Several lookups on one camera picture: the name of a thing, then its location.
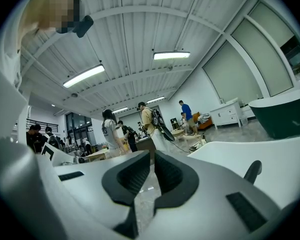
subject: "white cabinet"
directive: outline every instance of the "white cabinet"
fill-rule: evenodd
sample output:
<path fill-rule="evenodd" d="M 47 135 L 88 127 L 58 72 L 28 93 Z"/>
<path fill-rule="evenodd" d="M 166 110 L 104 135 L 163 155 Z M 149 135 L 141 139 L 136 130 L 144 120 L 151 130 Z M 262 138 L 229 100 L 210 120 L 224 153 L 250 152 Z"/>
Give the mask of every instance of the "white cabinet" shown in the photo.
<path fill-rule="evenodd" d="M 239 127 L 241 127 L 240 117 L 242 117 L 242 111 L 237 98 L 221 104 L 210 111 L 210 115 L 216 129 L 218 129 L 217 126 L 229 124 L 239 124 Z"/>

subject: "black railing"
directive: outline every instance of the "black railing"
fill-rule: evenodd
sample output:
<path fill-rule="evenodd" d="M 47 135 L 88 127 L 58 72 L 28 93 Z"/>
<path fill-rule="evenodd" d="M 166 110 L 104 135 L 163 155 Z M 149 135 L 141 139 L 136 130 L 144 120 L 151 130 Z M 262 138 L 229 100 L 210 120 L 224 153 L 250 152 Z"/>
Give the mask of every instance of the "black railing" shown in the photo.
<path fill-rule="evenodd" d="M 49 127 L 51 127 L 53 133 L 58 132 L 58 124 L 48 123 L 48 122 L 40 122 L 40 121 L 31 120 L 31 119 L 26 120 L 25 128 L 29 129 L 30 126 L 34 126 L 34 125 L 40 125 L 41 131 L 45 131 L 46 127 L 49 126 Z"/>

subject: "white ceiling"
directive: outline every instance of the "white ceiling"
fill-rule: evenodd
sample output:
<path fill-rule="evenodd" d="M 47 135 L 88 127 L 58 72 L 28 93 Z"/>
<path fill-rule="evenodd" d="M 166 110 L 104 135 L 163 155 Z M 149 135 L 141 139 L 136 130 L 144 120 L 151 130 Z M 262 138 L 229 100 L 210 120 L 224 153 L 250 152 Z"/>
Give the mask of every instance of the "white ceiling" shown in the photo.
<path fill-rule="evenodd" d="M 140 101 L 169 99 L 244 0 L 82 1 L 94 20 L 86 35 L 41 32 L 26 36 L 21 74 L 35 83 L 35 95 L 49 103 L 98 118 L 104 108 L 135 110 Z M 153 60 L 154 52 L 173 50 L 191 52 L 191 56 Z M 67 79 L 100 63 L 105 72 L 63 87 Z"/>

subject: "blue shirt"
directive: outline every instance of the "blue shirt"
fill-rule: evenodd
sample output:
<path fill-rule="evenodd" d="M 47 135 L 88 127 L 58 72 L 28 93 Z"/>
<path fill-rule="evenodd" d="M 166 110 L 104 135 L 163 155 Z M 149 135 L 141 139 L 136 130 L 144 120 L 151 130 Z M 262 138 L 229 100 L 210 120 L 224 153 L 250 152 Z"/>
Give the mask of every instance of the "blue shirt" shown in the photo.
<path fill-rule="evenodd" d="M 185 119 L 189 120 L 192 118 L 191 109 L 187 104 L 182 105 L 182 112 L 185 113 Z"/>

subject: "fluorescent light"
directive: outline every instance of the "fluorescent light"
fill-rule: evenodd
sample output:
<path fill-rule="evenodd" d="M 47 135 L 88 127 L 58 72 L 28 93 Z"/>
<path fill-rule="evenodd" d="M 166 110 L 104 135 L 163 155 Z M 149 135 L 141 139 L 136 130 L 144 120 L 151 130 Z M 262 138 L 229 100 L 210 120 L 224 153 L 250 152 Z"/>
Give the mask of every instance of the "fluorescent light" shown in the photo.
<path fill-rule="evenodd" d="M 73 86 L 73 85 L 79 83 L 80 81 L 82 81 L 82 80 L 84 80 L 84 79 L 86 79 L 86 78 L 89 78 L 89 77 L 91 77 L 91 76 L 93 76 L 93 75 L 95 75 L 95 74 L 98 74 L 98 73 L 100 73 L 100 72 L 103 72 L 103 71 L 105 71 L 105 68 L 104 68 L 104 66 L 103 66 L 102 64 L 100 64 L 100 65 L 98 65 L 98 66 L 96 66 L 96 67 L 94 67 L 94 68 L 88 69 L 87 71 L 85 71 L 85 72 L 83 72 L 83 73 L 81 73 L 81 74 L 78 74 L 78 75 L 75 76 L 74 78 L 72 78 L 72 79 L 66 81 L 66 82 L 63 84 L 63 86 L 64 86 L 65 88 L 69 88 L 69 87 L 71 87 L 71 86 Z"/>
<path fill-rule="evenodd" d="M 113 111 L 112 113 L 118 113 L 118 112 L 121 112 L 121 111 L 125 111 L 125 110 L 127 110 L 128 109 L 128 107 L 126 106 L 126 107 L 124 107 L 124 108 L 120 108 L 120 109 L 118 109 L 118 110 L 115 110 L 115 111 Z"/>
<path fill-rule="evenodd" d="M 188 58 L 190 52 L 188 51 L 169 51 L 169 52 L 155 52 L 153 55 L 154 60 L 162 59 L 176 59 L 176 58 Z"/>
<path fill-rule="evenodd" d="M 160 101 L 160 100 L 163 100 L 165 98 L 165 96 L 162 96 L 160 98 L 155 98 L 155 99 L 152 99 L 152 100 L 148 100 L 146 103 L 152 103 L 152 102 L 156 102 L 156 101 Z"/>

